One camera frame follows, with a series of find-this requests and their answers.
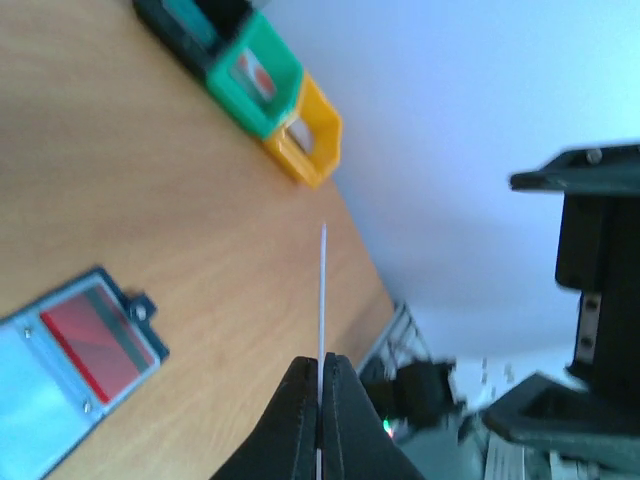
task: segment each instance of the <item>green plastic bin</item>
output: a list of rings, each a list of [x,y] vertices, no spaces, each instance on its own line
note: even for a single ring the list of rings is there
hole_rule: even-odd
[[[264,105],[257,103],[233,78],[231,70],[245,49],[251,50],[271,76],[277,92]],[[255,12],[235,42],[206,76],[207,89],[249,133],[268,138],[293,111],[304,69],[266,18]]]

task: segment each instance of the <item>teal object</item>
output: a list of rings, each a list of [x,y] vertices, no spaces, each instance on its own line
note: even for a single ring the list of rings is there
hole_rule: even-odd
[[[269,73],[276,94],[259,103],[232,76],[231,70],[245,49],[251,50]],[[218,102],[252,135],[265,140],[295,108],[304,69],[269,21],[255,12],[236,40],[206,75],[206,86]]]
[[[162,4],[182,28],[204,48],[211,48],[218,41],[215,28],[192,0],[164,0]]]

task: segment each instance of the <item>yellow box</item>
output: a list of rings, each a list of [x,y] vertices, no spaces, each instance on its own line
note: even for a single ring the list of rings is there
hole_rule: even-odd
[[[289,127],[298,118],[313,135],[313,147],[309,153],[305,153],[288,133]],[[315,188],[340,164],[341,140],[340,114],[305,71],[294,110],[263,143],[291,176]]]

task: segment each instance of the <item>white wall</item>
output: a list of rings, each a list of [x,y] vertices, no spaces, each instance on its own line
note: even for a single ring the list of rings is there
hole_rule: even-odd
[[[273,0],[345,121],[336,181],[437,353],[573,342],[554,283],[561,197],[510,172],[640,137],[640,3]]]

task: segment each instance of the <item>wooden table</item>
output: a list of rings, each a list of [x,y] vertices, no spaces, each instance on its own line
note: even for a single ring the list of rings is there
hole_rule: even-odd
[[[293,184],[125,0],[2,2],[0,220],[0,313],[101,263],[171,348],[52,479],[208,478],[316,355],[323,221],[328,348],[391,318],[335,186]]]

